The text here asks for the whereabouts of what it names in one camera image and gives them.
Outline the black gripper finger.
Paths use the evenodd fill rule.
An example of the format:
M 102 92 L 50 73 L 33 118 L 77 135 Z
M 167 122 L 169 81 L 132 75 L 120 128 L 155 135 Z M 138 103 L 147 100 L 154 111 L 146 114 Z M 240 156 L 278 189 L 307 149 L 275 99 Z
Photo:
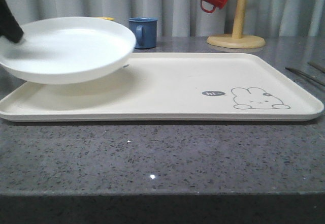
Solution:
M 13 43 L 19 43 L 23 37 L 23 30 L 14 18 L 6 0 L 1 0 L 1 36 Z

